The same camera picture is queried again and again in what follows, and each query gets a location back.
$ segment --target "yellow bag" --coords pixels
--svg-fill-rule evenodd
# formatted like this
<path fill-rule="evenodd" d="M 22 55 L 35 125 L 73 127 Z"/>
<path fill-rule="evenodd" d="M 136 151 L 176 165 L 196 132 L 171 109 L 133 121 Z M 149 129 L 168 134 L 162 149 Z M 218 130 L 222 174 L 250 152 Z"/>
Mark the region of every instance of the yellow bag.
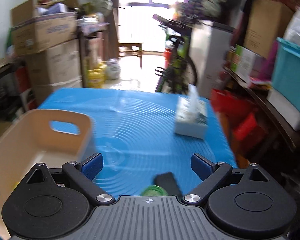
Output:
<path fill-rule="evenodd" d="M 102 70 L 104 81 L 107 80 L 107 76 L 106 76 L 106 68 L 107 68 L 107 64 L 106 64 L 106 62 L 104 62 L 104 61 L 98 63 L 98 65 L 97 65 L 97 67 L 96 67 L 96 69 Z"/>
<path fill-rule="evenodd" d="M 88 70 L 88 87 L 102 88 L 104 84 L 104 74 L 101 69 Z"/>

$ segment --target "green bottle cap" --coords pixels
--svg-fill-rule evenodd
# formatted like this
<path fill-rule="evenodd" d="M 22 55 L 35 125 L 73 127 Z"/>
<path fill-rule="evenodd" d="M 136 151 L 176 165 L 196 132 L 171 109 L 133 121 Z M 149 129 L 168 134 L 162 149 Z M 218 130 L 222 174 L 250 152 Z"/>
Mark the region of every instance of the green bottle cap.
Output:
<path fill-rule="evenodd" d="M 150 185 L 142 193 L 141 196 L 168 196 L 164 188 L 156 185 Z"/>

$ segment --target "turquoise container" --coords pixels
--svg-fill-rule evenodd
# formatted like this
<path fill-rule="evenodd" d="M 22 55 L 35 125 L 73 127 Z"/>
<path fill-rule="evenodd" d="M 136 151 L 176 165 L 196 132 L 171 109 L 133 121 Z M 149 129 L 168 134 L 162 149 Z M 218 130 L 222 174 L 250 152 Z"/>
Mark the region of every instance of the turquoise container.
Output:
<path fill-rule="evenodd" d="M 282 38 L 277 41 L 272 86 L 300 111 L 300 46 Z"/>

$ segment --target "pink item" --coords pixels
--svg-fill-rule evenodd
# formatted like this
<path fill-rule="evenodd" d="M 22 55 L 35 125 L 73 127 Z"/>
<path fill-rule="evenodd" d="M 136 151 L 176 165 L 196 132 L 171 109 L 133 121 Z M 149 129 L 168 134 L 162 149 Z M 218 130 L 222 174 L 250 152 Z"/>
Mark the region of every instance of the pink item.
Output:
<path fill-rule="evenodd" d="M 275 40 L 273 42 L 270 54 L 266 62 L 264 63 L 263 67 L 261 68 L 260 74 L 258 75 L 259 79 L 271 80 L 278 48 L 279 48 L 279 43 L 277 42 L 277 40 Z"/>

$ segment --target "red bag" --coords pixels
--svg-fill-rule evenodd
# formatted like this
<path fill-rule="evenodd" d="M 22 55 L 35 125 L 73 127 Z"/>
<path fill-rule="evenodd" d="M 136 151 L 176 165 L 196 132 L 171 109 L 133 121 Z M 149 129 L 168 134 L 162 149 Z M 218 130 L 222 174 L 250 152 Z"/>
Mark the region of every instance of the red bag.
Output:
<path fill-rule="evenodd" d="M 256 108 L 248 99 L 238 98 L 229 91 L 216 89 L 211 92 L 211 105 L 215 112 L 226 114 L 231 128 L 236 128 Z"/>
<path fill-rule="evenodd" d="M 267 130 L 257 122 L 255 113 L 251 112 L 232 134 L 240 141 L 241 153 L 244 156 L 264 139 Z"/>

